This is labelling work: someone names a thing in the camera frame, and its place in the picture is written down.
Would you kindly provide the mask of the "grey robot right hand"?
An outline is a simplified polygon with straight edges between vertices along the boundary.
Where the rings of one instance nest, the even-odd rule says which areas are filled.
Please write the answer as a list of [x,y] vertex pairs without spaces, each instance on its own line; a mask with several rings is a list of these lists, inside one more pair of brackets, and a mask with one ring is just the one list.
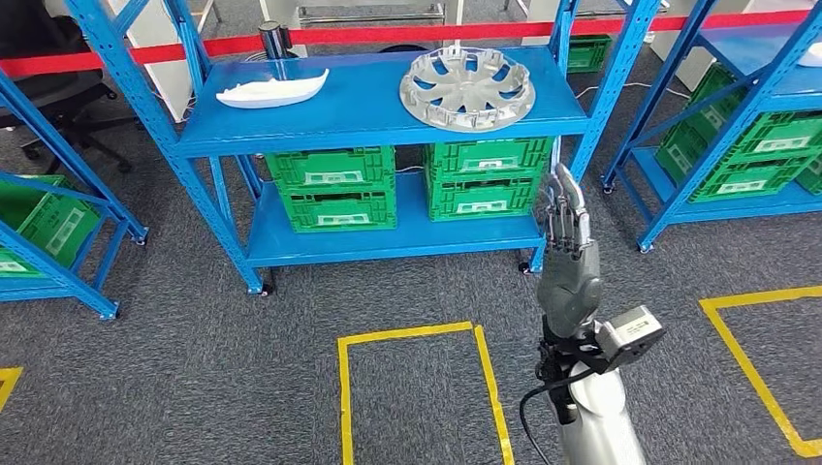
[[549,176],[547,244],[537,299],[550,332],[569,338],[589,324],[602,295],[599,248],[582,188],[561,163]]

